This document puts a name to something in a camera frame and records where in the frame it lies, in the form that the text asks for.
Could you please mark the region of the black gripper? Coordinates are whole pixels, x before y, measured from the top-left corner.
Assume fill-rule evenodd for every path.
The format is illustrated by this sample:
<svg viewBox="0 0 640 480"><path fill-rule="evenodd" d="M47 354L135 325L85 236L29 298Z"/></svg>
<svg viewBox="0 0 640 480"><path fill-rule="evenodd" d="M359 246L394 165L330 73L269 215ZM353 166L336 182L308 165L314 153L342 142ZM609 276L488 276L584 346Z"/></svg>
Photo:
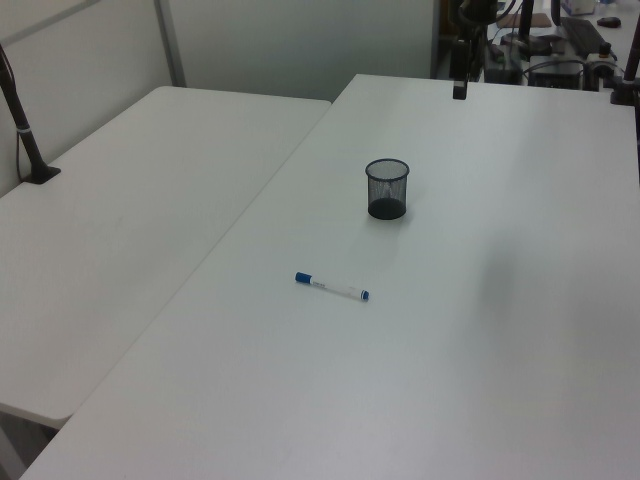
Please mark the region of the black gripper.
<svg viewBox="0 0 640 480"><path fill-rule="evenodd" d="M478 32L496 21L498 2L496 0L455 0L448 6L448 18L459 30L459 39L470 39L469 43L457 40L452 45L453 98L465 100L469 80L478 81L484 63L484 33Z"/></svg>

